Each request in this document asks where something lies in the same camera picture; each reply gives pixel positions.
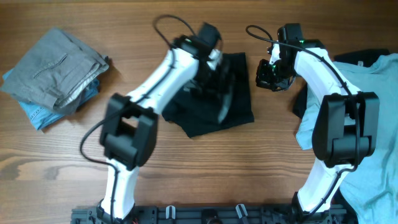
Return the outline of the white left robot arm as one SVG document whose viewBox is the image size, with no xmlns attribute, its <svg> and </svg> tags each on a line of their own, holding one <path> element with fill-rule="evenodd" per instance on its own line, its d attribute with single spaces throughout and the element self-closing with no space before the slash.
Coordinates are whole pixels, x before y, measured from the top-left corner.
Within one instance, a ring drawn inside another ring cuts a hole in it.
<svg viewBox="0 0 398 224">
<path fill-rule="evenodd" d="M 203 23 L 198 33 L 169 43 L 163 61 L 143 84 L 109 99 L 99 138 L 109 167 L 106 194 L 96 209 L 101 223 L 130 220 L 139 169 L 155 149 L 159 116 L 177 95 L 199 105 L 208 121 L 225 119 L 234 85 L 229 62 L 216 47 L 221 40 L 215 26 Z"/>
</svg>

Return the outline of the black shorts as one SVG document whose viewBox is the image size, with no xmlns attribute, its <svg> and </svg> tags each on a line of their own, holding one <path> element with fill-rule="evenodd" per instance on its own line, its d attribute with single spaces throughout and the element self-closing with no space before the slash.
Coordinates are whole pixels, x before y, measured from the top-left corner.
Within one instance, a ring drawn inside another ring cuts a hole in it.
<svg viewBox="0 0 398 224">
<path fill-rule="evenodd" d="M 254 122 L 246 54 L 223 54 L 215 71 L 203 63 L 162 112 L 189 138 Z"/>
</svg>

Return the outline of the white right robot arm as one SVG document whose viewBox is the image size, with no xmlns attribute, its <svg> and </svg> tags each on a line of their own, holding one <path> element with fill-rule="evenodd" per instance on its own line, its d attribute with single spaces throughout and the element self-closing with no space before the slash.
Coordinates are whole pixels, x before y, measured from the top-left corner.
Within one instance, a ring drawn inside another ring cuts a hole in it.
<svg viewBox="0 0 398 224">
<path fill-rule="evenodd" d="M 266 41 L 271 43 L 271 58 L 259 62 L 256 85 L 287 90 L 300 76 L 320 103 L 312 133 L 316 159 L 292 199 L 289 218 L 295 223 L 321 222 L 330 215 L 331 200 L 343 179 L 375 151 L 379 98 L 350 83 L 318 39 L 304 39 L 300 24 L 285 24 L 277 40 Z"/>
</svg>

